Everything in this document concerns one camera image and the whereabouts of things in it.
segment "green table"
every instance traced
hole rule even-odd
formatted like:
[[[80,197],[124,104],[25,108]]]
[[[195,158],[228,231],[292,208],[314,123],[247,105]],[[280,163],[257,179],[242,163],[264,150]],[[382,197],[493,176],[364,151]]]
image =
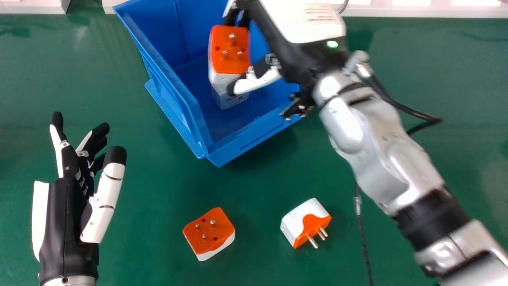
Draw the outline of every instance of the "green table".
[[[444,118],[415,135],[471,217],[508,247],[508,22],[348,18],[391,94]],[[0,285],[36,285],[30,240],[34,180],[56,177],[48,134],[60,110],[73,144],[96,124],[128,151],[118,208],[101,245],[99,285],[367,285],[354,181],[317,114],[223,168],[192,154],[145,91],[129,34],[100,1],[65,16],[0,16]],[[416,120],[402,116],[410,127]],[[319,250],[293,250],[282,216],[317,197],[333,216]],[[432,285],[410,245],[364,200],[375,284]],[[198,262],[181,231],[221,206],[236,241]]]

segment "blue plastic bin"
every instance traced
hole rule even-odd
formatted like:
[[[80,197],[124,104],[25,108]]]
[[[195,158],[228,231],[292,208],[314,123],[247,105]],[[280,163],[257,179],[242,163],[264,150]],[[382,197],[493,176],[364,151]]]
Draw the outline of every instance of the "blue plastic bin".
[[[199,159],[221,167],[290,122],[279,114],[295,84],[280,80],[220,110],[208,81],[209,32],[227,0],[131,0],[114,10],[139,48],[150,80],[146,89]],[[268,52],[257,27],[250,33],[255,61]]]

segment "green indicator light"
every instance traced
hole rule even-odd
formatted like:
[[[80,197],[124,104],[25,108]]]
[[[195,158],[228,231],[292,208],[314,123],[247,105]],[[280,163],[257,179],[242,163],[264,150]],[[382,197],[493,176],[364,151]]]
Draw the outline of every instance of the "green indicator light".
[[[326,42],[326,45],[329,48],[338,48],[339,47],[339,43],[337,43],[336,41],[328,41],[328,42]]]

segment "orange plastic surface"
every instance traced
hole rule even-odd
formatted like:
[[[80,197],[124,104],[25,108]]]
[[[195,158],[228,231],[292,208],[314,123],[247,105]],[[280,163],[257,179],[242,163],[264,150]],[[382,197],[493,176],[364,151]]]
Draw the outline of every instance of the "orange plastic surface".
[[[215,220],[214,225],[210,224],[211,220]],[[235,228],[222,208],[211,209],[183,228],[183,235],[198,255],[218,249],[234,232]]]
[[[210,32],[209,48],[216,73],[243,74],[250,66],[249,31],[245,27],[214,26]]]
[[[330,224],[330,220],[332,220],[331,216],[326,217],[317,217],[312,214],[308,214],[303,217],[303,231],[302,233],[295,239],[295,243],[293,244],[293,248],[298,248],[304,242],[308,240],[307,235],[313,237],[317,235],[319,228],[326,228],[328,224]]]

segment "robotic arm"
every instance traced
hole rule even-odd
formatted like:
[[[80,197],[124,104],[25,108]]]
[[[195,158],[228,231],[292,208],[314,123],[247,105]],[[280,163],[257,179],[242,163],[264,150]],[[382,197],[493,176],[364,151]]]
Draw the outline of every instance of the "robotic arm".
[[[442,286],[508,285],[506,252],[481,222],[464,214],[425,150],[404,131],[396,111],[400,104],[376,79],[368,55],[350,54],[338,6],[229,0],[224,23],[234,25],[243,11],[242,17],[257,24],[278,73],[301,86],[281,115],[290,120],[314,106],[320,109],[333,148],[349,162],[364,193],[413,245],[415,260],[428,276],[439,277]],[[248,79],[233,81],[230,96]]]
[[[99,246],[111,221],[125,171],[126,151],[107,144],[109,125],[90,131],[76,150],[64,134],[60,112],[49,127],[58,176],[34,183],[32,244],[41,268],[41,286],[95,285]],[[94,177],[100,171],[97,189]]]

